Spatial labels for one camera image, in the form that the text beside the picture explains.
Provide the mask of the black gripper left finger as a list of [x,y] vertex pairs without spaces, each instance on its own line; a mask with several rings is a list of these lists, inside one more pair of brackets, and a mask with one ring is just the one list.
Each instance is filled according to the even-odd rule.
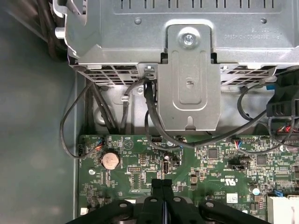
[[68,223],[119,224],[120,222],[133,222],[135,224],[156,224],[162,221],[162,210],[162,180],[153,179],[151,182],[151,195],[137,199],[135,204],[123,199],[115,200]]

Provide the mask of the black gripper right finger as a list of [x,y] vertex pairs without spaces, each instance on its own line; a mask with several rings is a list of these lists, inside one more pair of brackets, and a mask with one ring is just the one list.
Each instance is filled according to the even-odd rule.
[[252,215],[214,200],[204,200],[195,206],[189,198],[174,196],[172,180],[164,180],[164,200],[173,224],[265,224]]

